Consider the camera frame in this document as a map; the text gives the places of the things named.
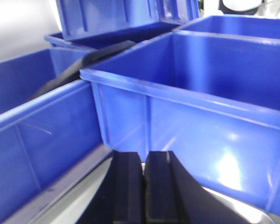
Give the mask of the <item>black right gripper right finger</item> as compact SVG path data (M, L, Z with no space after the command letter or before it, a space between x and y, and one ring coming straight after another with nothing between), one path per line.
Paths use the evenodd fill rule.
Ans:
M248 224L207 192L172 151L149 152L144 171L148 224Z

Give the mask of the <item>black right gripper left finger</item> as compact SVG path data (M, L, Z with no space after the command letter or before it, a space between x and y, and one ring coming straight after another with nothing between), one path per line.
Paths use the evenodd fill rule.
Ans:
M114 151L101 185L76 223L144 223L144 177L138 153Z

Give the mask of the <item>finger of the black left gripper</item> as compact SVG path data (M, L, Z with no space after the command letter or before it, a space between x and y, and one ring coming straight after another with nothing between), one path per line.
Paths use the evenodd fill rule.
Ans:
M74 62L66 70L64 70L60 76L55 79L50 80L44 84L39 90L37 90L30 98L29 101L42 96L56 88L59 88L63 85L66 85L70 82L73 82L80 77L80 70L87 66L91 66L104 61L108 58L111 58L123 51L135 46L136 43L131 40L126 40L120 43L116 43L110 46L103 47L99 50L90 52L84 55L81 59Z

